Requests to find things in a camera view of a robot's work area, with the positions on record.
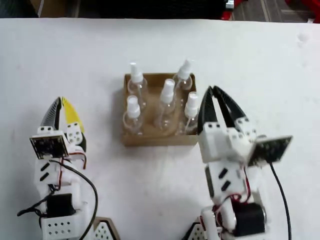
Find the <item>red wire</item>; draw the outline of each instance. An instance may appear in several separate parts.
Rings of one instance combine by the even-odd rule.
[[[251,197],[251,188],[250,188],[249,180],[247,177],[246,168],[244,167],[243,170],[244,170],[244,174],[245,174],[245,184],[246,184],[246,188],[248,190],[248,196],[246,197],[246,200],[244,201],[244,203],[248,203],[248,200]]]
[[[78,154],[84,156],[84,159],[82,159],[82,161],[84,161],[83,169],[86,169],[86,166],[87,166],[87,156],[86,156],[83,152],[71,152],[71,153],[69,153],[69,155],[78,155]]]
[[[220,208],[220,206],[221,206],[222,204],[224,204],[224,202],[225,202],[228,198],[231,198],[231,202],[238,202],[238,203],[240,203],[240,204],[247,204],[249,198],[251,197],[251,188],[250,188],[250,184],[249,184],[249,180],[248,180],[248,176],[247,176],[247,172],[246,172],[246,168],[245,168],[245,167],[243,167],[243,171],[244,171],[244,174],[245,174],[245,184],[246,184],[246,188],[247,188],[247,192],[248,192],[248,195],[247,195],[247,197],[246,197],[246,200],[245,200],[244,202],[240,202],[241,194],[239,194],[239,193],[234,193],[234,194],[231,194],[231,195],[227,196],[227,197],[222,201],[222,203],[221,203],[220,205],[218,205],[218,206],[217,206],[217,205],[214,205],[213,208],[212,208],[213,213],[216,215],[215,221],[216,221],[217,224],[219,224],[220,227],[222,227],[223,230],[226,230],[226,229],[222,226],[222,223],[219,222],[219,221],[222,220],[222,218],[221,218],[221,213],[218,212],[218,214],[216,214],[216,210],[217,210],[218,208]]]

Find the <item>white table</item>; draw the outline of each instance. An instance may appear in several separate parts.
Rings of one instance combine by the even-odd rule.
[[[39,200],[33,184],[36,133],[57,96],[85,127],[86,175],[98,216],[123,240],[178,240],[211,203],[199,146],[125,148],[120,143],[123,78],[176,72],[185,57],[200,96],[229,93],[268,136],[294,136],[275,166],[294,240],[319,238],[320,26],[212,20],[0,20],[0,238],[40,239],[38,219],[16,213]],[[264,169],[274,238],[287,238],[279,188]]]

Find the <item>sprayer cap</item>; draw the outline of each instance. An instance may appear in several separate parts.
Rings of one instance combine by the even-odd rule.
[[[198,114],[198,95],[195,91],[189,92],[188,100],[185,104],[184,113],[188,118],[194,118]]]
[[[128,96],[127,100],[126,112],[128,117],[131,119],[136,119],[140,116],[140,106],[138,104],[138,98],[134,95]]]
[[[183,65],[180,67],[177,75],[179,78],[183,80],[187,80],[191,74],[191,63],[193,61],[190,59],[186,59],[183,63]]]
[[[169,104],[174,99],[175,81],[166,79],[161,91],[160,100],[165,104]]]
[[[134,83],[140,83],[143,81],[144,76],[141,71],[139,71],[137,64],[135,62],[130,63],[131,66],[131,80]]]

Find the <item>white plastic bracket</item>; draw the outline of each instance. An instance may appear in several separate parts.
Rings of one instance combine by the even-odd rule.
[[[71,145],[78,145],[82,142],[83,137],[78,122],[68,124],[66,128],[66,137]]]

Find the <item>cardboard tray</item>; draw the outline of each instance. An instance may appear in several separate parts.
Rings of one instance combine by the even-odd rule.
[[[147,106],[142,112],[143,114],[143,135],[132,135],[124,128],[122,124],[122,143],[125,146],[193,146],[197,143],[198,138],[196,131],[189,135],[175,135],[179,123],[179,116],[183,114],[182,107],[177,104],[173,117],[172,126],[166,130],[161,131],[154,126],[155,110],[159,104],[161,90],[166,79],[172,79],[174,73],[145,73],[143,76],[148,82],[148,98]],[[191,74],[192,87],[190,92],[196,92],[195,75]],[[124,112],[127,109],[128,82],[130,74],[124,76]]]

